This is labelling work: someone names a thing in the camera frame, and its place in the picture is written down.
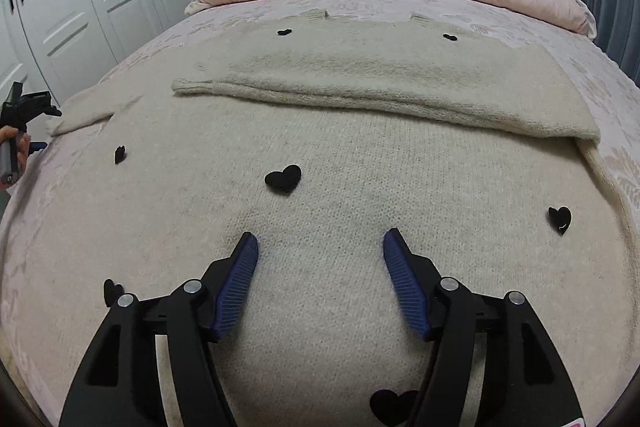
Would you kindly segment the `person's left hand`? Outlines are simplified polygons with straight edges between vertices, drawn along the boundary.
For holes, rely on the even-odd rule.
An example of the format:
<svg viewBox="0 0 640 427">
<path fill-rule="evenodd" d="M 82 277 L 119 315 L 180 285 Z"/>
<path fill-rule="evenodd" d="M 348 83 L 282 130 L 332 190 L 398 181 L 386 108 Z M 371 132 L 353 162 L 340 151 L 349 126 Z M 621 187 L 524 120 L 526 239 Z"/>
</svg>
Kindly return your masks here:
<svg viewBox="0 0 640 427">
<path fill-rule="evenodd" d="M 1 128 L 1 188 L 6 190 L 23 176 L 30 145 L 30 136 L 20 130 Z"/>
</svg>

